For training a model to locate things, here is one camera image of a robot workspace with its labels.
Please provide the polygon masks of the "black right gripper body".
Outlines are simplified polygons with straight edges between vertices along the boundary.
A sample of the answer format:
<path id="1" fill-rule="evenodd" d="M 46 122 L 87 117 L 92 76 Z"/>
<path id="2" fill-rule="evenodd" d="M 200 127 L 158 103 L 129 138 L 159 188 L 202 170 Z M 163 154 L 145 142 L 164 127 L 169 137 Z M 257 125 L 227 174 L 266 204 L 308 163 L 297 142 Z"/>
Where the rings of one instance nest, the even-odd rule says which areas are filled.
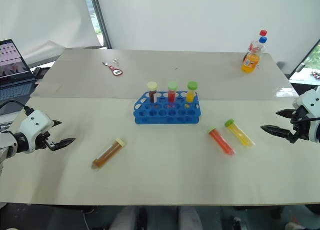
<path id="1" fill-rule="evenodd" d="M 295 133 L 289 138 L 290 143 L 295 143 L 298 139 L 309 140 L 310 122 L 302 122 L 302 120 L 308 119 L 307 114 L 308 111 L 303 106 L 292 113 L 290 123 L 293 124 Z"/>

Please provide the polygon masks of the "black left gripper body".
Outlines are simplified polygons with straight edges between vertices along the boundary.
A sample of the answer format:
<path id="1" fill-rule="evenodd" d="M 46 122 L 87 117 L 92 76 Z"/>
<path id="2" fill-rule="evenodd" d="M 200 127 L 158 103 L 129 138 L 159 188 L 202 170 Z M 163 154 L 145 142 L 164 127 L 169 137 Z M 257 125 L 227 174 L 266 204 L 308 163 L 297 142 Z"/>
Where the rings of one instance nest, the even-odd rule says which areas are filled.
<path id="1" fill-rule="evenodd" d="M 38 129 L 35 134 L 35 150 L 49 148 L 51 151 L 56 150 L 55 143 L 50 138 L 49 128 Z"/>

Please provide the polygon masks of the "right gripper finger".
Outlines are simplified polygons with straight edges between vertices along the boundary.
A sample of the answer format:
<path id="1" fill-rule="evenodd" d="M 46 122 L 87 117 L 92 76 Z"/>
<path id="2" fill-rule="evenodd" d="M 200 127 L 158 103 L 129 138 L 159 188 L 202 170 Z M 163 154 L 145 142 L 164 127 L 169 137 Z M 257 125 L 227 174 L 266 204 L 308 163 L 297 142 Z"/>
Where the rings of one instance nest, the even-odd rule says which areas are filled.
<path id="1" fill-rule="evenodd" d="M 296 114 L 295 109 L 283 109 L 276 112 L 276 115 L 291 119 Z"/>
<path id="2" fill-rule="evenodd" d="M 280 128 L 279 126 L 263 125 L 260 128 L 271 135 L 285 138 L 287 140 L 290 140 L 293 136 L 290 130 Z"/>

